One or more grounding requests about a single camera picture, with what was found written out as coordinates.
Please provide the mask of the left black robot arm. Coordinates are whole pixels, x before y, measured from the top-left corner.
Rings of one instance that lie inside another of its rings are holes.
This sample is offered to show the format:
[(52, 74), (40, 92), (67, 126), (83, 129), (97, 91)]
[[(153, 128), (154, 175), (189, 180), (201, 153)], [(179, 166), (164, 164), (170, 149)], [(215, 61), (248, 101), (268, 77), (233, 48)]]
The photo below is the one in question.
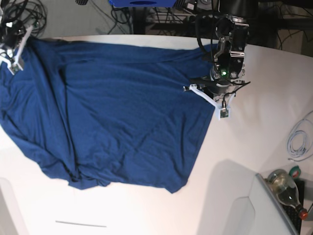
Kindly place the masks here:
[[(245, 47), (249, 35), (248, 21), (258, 11), (256, 0), (220, 0), (218, 10), (202, 11), (195, 18), (195, 33), (204, 60), (211, 63), (209, 75), (192, 79), (210, 98), (227, 98), (247, 85), (243, 79)], [(201, 42), (200, 23), (209, 18), (211, 35), (216, 36), (216, 48), (206, 50)]]

